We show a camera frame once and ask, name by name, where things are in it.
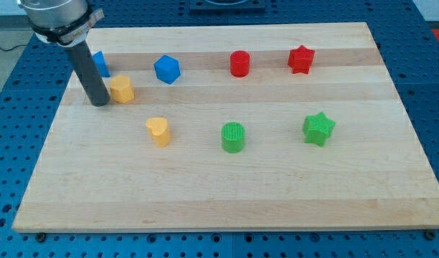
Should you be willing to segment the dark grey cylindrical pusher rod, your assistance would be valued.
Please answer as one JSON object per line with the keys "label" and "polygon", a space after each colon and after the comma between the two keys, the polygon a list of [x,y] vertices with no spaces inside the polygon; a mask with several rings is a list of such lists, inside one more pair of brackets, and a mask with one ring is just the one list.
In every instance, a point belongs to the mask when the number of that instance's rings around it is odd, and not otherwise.
{"label": "dark grey cylindrical pusher rod", "polygon": [[110,101],[110,95],[86,41],[73,47],[65,47],[65,52],[90,103],[98,107],[107,105]]}

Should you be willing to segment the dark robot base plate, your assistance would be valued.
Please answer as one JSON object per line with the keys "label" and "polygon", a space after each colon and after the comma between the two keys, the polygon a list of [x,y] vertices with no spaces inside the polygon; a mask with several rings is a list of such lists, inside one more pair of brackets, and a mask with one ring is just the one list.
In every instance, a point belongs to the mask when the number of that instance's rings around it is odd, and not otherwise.
{"label": "dark robot base plate", "polygon": [[200,11],[262,11],[266,0],[188,0],[190,12]]}

